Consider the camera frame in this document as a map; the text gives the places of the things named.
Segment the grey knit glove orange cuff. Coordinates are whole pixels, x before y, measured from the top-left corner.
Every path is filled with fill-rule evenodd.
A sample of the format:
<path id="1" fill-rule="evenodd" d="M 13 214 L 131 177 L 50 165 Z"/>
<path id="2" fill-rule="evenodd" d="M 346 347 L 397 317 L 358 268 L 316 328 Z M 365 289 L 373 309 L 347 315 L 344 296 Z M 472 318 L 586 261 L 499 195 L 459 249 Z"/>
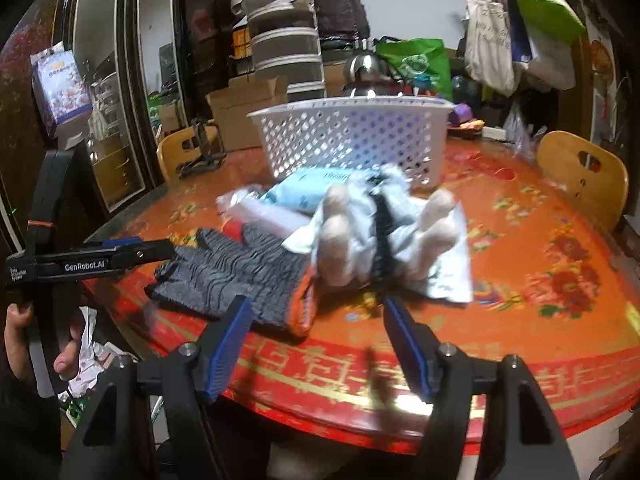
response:
<path id="1" fill-rule="evenodd" d="M 237 240 L 199 228 L 195 243 L 176 246 L 175 255 L 156 268 L 155 282 L 145 289 L 150 299 L 219 318 L 244 296 L 255 323 L 308 335 L 317 313 L 309 256 L 289 252 L 282 238 L 254 224 L 241 226 Z"/>

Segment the white gloves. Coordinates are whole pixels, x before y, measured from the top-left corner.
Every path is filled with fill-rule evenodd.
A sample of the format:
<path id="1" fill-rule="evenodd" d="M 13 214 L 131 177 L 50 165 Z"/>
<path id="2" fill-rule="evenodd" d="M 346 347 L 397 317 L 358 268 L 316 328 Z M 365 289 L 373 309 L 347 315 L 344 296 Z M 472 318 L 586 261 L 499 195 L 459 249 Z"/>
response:
<path id="1" fill-rule="evenodd" d="M 283 246 L 307 255 L 332 288 L 390 280 L 427 299 L 467 304 L 473 298 L 466 218 L 454 194 L 440 188 L 411 195 L 400 168 L 332 185 L 306 226 Z"/>

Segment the light blue tissue pack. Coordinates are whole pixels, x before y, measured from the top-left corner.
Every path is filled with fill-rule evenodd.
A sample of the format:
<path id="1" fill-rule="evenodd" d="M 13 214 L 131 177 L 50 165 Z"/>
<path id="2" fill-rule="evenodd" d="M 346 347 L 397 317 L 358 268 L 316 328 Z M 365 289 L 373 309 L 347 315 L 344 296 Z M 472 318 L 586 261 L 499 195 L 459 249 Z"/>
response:
<path id="1" fill-rule="evenodd" d="M 286 209 L 313 214 L 332 185 L 346 185 L 350 177 L 371 177 L 371 170 L 302 167 L 273 185 L 260 198 Z"/>

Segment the wooden chair left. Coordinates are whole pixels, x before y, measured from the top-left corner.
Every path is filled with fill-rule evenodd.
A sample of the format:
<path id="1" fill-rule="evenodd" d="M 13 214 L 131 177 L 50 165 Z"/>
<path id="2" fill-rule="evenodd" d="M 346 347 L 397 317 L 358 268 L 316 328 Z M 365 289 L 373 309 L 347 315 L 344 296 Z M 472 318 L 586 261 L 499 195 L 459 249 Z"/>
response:
<path id="1" fill-rule="evenodd" d="M 227 156 L 219 128 L 212 120 L 194 120 L 189 128 L 166 136 L 156 154 L 166 182 L 215 171 Z"/>

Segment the blue white snack package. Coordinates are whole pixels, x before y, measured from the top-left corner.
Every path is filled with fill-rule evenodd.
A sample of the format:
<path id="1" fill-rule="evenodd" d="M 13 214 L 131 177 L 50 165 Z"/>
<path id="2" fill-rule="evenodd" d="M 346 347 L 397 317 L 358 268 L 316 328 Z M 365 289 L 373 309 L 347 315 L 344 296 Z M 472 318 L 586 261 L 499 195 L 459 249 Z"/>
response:
<path id="1" fill-rule="evenodd" d="M 46 133 L 55 139 L 75 119 L 92 112 L 72 50 L 62 42 L 29 57 L 30 80 Z"/>

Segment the open cardboard box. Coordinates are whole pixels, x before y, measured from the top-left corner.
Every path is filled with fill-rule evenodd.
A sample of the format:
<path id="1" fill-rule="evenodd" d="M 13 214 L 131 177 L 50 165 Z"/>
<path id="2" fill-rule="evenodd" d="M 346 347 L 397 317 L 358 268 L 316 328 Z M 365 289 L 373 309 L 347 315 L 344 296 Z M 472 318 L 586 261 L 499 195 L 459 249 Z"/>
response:
<path id="1" fill-rule="evenodd" d="M 227 88 L 210 92 L 206 101 L 228 152 L 260 148 L 262 138 L 248 114 L 288 102 L 285 77 L 255 79 L 239 76 Z"/>

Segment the dark wooden cabinet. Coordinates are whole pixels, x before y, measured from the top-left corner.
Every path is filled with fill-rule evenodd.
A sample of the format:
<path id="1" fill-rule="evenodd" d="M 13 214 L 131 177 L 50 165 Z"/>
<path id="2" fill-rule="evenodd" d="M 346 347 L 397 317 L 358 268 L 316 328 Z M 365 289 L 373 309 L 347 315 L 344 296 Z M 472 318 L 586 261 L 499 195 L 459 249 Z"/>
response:
<path id="1" fill-rule="evenodd" d="M 228 80 L 230 18 L 230 0 L 1 0 L 6 252 L 24 246 L 47 151 L 88 152 L 105 222 L 164 183 L 152 116 L 172 110 L 182 126 L 208 116 L 205 91 Z M 58 42 L 73 51 L 92 112 L 50 139 L 32 91 L 29 57 Z"/>

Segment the white perforated plastic basket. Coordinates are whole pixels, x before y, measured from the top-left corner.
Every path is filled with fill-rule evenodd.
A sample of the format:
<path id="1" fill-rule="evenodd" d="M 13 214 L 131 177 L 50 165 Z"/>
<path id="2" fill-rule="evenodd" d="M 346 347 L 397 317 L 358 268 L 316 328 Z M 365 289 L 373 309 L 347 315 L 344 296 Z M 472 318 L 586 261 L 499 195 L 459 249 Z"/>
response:
<path id="1" fill-rule="evenodd" d="M 263 108 L 247 118 L 278 181 L 300 167 L 395 164 L 410 184 L 436 188 L 453 110 L 451 102 L 425 96 L 340 96 Z"/>

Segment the wooden chair right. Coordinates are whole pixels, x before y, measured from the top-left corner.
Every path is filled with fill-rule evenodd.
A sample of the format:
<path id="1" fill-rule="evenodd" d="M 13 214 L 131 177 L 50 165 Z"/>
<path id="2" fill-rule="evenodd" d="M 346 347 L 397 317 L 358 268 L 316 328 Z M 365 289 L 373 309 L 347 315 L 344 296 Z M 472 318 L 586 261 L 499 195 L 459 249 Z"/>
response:
<path id="1" fill-rule="evenodd" d="M 581 136 L 554 130 L 538 144 L 536 162 L 575 208 L 606 232 L 616 228 L 629 186 L 626 166 L 616 155 Z"/>

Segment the purple plastic scoop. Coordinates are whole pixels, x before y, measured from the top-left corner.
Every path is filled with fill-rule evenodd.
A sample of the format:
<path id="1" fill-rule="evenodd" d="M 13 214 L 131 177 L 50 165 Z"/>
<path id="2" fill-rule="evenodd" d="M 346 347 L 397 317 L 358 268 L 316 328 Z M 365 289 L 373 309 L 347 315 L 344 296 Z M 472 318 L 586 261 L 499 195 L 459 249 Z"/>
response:
<path id="1" fill-rule="evenodd" d="M 451 127 L 459 127 L 474 118 L 472 108 L 465 102 L 458 103 L 448 116 L 448 124 Z"/>

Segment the stainless steel kettle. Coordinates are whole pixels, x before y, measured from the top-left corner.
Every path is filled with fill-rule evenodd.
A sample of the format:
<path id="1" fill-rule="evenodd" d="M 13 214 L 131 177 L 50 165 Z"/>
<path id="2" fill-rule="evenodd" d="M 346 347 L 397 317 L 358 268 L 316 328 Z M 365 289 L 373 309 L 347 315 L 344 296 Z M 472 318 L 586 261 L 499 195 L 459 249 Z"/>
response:
<path id="1" fill-rule="evenodd" d="M 344 66 L 342 96 L 397 96 L 404 80 L 396 68 L 372 51 L 357 51 Z"/>

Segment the green shopping bag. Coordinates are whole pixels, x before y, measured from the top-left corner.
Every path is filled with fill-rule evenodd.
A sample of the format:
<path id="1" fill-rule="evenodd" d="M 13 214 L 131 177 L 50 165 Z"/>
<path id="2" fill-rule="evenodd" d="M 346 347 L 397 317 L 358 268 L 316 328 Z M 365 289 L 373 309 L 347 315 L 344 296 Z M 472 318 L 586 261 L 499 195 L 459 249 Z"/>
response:
<path id="1" fill-rule="evenodd" d="M 383 37 L 375 52 L 398 71 L 414 94 L 452 100 L 450 63 L 441 39 Z"/>

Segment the black bag on shelf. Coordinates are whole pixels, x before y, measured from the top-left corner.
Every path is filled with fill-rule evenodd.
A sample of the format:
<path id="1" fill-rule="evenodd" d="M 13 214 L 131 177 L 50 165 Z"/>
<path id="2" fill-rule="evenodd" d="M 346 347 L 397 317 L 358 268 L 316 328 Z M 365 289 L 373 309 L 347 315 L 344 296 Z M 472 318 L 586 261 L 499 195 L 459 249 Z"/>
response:
<path id="1" fill-rule="evenodd" d="M 361 0 L 314 0 L 321 39 L 366 39 L 370 25 Z"/>

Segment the beige canvas tote bag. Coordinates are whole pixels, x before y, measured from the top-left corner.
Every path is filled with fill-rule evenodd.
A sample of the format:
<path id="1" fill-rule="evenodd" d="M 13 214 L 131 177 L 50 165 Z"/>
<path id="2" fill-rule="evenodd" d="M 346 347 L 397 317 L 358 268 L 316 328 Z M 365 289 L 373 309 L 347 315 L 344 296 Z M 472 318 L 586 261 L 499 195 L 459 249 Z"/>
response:
<path id="1" fill-rule="evenodd" d="M 466 0 L 465 69 L 472 79 L 503 96 L 518 83 L 513 67 L 508 0 Z"/>

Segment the white hanging bag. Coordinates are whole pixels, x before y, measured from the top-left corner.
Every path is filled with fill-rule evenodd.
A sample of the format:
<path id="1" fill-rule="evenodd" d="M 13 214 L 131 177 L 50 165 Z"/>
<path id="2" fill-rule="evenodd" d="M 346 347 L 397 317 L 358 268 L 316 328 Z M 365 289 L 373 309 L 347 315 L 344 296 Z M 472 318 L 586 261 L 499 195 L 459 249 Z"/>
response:
<path id="1" fill-rule="evenodd" d="M 529 76 L 558 90 L 574 88 L 576 79 L 570 47 L 532 25 L 526 24 L 525 27 L 532 52 L 526 70 Z"/>

